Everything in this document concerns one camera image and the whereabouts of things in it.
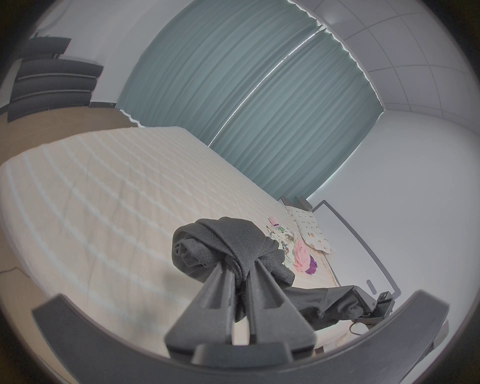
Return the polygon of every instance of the green curtain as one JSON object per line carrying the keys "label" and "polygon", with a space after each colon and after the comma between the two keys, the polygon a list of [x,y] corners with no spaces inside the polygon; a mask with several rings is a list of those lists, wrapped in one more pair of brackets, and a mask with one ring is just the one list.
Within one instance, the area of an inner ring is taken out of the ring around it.
{"label": "green curtain", "polygon": [[307,197],[383,111],[319,29],[286,0],[195,0],[140,57],[117,108],[187,129],[276,199]]}

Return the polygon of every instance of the ceiling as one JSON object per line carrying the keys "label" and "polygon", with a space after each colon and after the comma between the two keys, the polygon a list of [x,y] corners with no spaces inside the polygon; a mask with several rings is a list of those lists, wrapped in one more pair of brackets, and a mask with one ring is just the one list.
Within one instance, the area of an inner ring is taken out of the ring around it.
{"label": "ceiling", "polygon": [[385,109],[436,116],[480,134],[480,90],[463,52],[418,0],[296,0],[357,58]]}

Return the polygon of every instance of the tiled floor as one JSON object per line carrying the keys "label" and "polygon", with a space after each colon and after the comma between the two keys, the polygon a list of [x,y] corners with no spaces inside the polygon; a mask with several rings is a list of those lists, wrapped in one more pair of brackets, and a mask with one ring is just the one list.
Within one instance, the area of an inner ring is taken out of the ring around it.
{"label": "tiled floor", "polygon": [[0,116],[0,164],[21,152],[78,133],[135,126],[113,108],[74,107],[35,113],[7,123]]}
{"label": "tiled floor", "polygon": [[[136,125],[112,108],[56,109],[25,116],[10,123],[7,123],[7,114],[3,114],[0,116],[0,164],[27,149],[78,133],[132,126]],[[0,230],[1,309],[14,324],[14,331],[21,342],[28,345],[30,353],[41,357],[65,382],[73,384],[76,381],[53,355],[31,316],[31,310],[46,300],[44,293],[22,272],[20,263]],[[14,338],[4,337],[5,333],[0,333],[0,376],[7,378],[9,383],[39,383],[41,373],[40,376],[39,373],[27,374],[29,370],[36,370],[31,361],[26,366],[18,364],[19,348],[15,346]]]}

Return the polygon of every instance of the baseboard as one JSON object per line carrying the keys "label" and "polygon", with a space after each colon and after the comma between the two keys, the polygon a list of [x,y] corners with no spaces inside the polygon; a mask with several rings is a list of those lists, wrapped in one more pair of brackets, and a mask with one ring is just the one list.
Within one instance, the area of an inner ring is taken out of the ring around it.
{"label": "baseboard", "polygon": [[8,104],[0,108],[0,115],[8,112]]}
{"label": "baseboard", "polygon": [[102,101],[91,101],[90,108],[115,108],[117,103],[104,103]]}

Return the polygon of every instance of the black cloth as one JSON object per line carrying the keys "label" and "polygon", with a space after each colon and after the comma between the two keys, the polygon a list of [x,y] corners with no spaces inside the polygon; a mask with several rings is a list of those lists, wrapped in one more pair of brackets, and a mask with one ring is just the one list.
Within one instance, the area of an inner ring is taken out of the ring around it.
{"label": "black cloth", "polygon": [[293,288],[295,274],[282,264],[285,253],[278,247],[276,240],[265,236],[251,221],[230,217],[199,219],[175,231],[172,261],[183,273],[205,282],[218,262],[224,260],[235,274],[235,293],[239,298],[236,321],[245,317],[242,295],[256,259],[315,330],[363,315],[364,309],[352,286]]}

